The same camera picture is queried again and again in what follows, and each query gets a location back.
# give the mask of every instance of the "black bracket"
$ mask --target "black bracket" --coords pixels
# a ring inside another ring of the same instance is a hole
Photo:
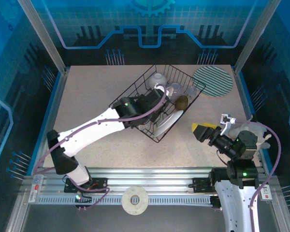
[[[107,187],[107,178],[92,178],[92,185],[90,187],[90,189],[102,189]],[[83,191],[83,190],[79,190],[72,182],[69,178],[66,179],[65,185],[64,185],[64,192],[66,193],[77,193],[79,192],[89,192],[89,191]]]
[[[215,187],[211,186],[209,178],[193,178],[192,184],[188,187],[193,188],[194,193],[216,192]]]
[[[218,196],[210,196],[210,201],[214,209],[220,209],[221,203]]]

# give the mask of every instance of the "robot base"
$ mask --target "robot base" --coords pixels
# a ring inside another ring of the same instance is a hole
[[[92,178],[93,187],[91,189],[102,189],[107,187],[107,178]],[[77,187],[75,187],[74,184],[72,184],[71,180],[69,178],[66,179],[65,185],[64,185],[64,192],[65,193],[77,193],[80,192],[87,192],[79,190]]]

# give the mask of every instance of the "white tape roll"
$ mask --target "white tape roll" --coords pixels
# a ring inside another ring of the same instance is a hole
[[[132,203],[133,197],[139,197],[137,204]],[[148,194],[144,188],[132,186],[122,195],[122,207],[128,214],[139,215],[147,209],[148,200]]]

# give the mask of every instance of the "white plate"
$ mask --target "white plate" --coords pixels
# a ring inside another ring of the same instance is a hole
[[[183,114],[183,110],[179,110],[169,116],[167,116],[155,129],[154,137],[157,137],[164,133],[167,129],[171,127]]]

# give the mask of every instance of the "glass panel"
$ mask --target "glass panel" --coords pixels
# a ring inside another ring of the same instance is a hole
[[[0,231],[26,174],[57,73],[18,2],[0,1]]]
[[[290,186],[290,1],[281,1],[242,71],[258,121],[276,131],[281,140],[276,174],[283,187]],[[265,99],[256,106],[254,99],[260,96]],[[274,164],[277,145],[274,139],[270,144]],[[290,192],[285,194],[286,200],[290,200],[288,195]]]
[[[33,1],[66,65],[234,65],[267,2]]]

